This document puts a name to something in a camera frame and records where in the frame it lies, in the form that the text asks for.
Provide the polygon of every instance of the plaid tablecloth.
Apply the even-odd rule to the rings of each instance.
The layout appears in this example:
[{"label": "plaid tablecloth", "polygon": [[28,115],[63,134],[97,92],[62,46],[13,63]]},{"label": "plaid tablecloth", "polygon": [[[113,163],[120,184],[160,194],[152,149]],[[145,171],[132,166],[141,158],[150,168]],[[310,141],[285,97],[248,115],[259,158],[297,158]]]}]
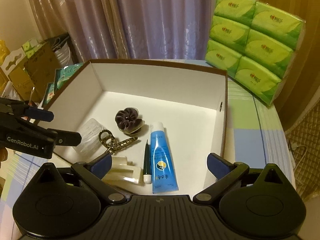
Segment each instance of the plaid tablecloth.
[{"label": "plaid tablecloth", "polygon": [[[206,65],[200,60],[179,62]],[[276,163],[294,185],[290,153],[275,107],[266,107],[249,91],[228,80],[228,121],[224,157],[242,161],[252,168]],[[47,160],[15,153],[0,200],[0,239],[18,239],[20,232],[12,217],[12,207],[24,187]]]}]

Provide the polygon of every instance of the quilted fabric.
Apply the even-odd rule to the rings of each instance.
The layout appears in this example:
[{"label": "quilted fabric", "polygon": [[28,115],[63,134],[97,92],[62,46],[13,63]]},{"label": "quilted fabric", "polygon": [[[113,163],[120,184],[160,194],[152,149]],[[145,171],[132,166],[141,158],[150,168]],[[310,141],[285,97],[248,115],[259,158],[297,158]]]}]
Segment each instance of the quilted fabric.
[{"label": "quilted fabric", "polygon": [[286,133],[296,163],[296,189],[303,201],[320,195],[320,100],[307,112],[301,122]]}]

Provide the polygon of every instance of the hand cream tube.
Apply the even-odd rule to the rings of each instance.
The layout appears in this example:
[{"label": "hand cream tube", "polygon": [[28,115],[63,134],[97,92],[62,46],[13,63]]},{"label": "hand cream tube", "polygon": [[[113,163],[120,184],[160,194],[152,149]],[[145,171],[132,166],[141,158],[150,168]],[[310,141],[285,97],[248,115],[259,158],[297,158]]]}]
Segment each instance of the hand cream tube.
[{"label": "hand cream tube", "polygon": [[152,193],[179,190],[161,122],[150,125]]}]

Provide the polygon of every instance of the yellow plastic bag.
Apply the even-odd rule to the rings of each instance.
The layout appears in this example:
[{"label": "yellow plastic bag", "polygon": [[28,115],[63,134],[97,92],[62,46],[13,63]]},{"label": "yellow plastic bag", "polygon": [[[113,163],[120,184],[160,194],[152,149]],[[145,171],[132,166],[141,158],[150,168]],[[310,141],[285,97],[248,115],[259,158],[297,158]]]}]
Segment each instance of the yellow plastic bag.
[{"label": "yellow plastic bag", "polygon": [[5,45],[4,40],[0,40],[0,65],[4,62],[6,56],[10,54],[9,49]]}]

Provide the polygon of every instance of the open box lid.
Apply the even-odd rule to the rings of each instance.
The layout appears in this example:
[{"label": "open box lid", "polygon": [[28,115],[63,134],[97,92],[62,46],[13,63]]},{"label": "open box lid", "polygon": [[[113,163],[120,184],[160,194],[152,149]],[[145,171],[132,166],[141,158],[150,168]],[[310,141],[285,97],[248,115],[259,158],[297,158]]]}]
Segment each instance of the open box lid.
[{"label": "open box lid", "polygon": [[[210,152],[223,156],[227,119],[227,73],[205,66],[153,60],[91,60],[86,62],[57,91],[45,107],[54,113],[52,122],[39,122],[44,128],[77,131],[95,118],[119,140],[128,138],[114,121],[117,111],[135,107],[146,125],[164,124],[174,163],[179,191],[193,194],[215,181],[206,167]],[[138,134],[140,143],[117,156],[143,167],[144,146],[150,131]],[[55,148],[71,163],[90,161],[72,147]],[[138,194],[152,193],[151,185],[123,185]]]}]

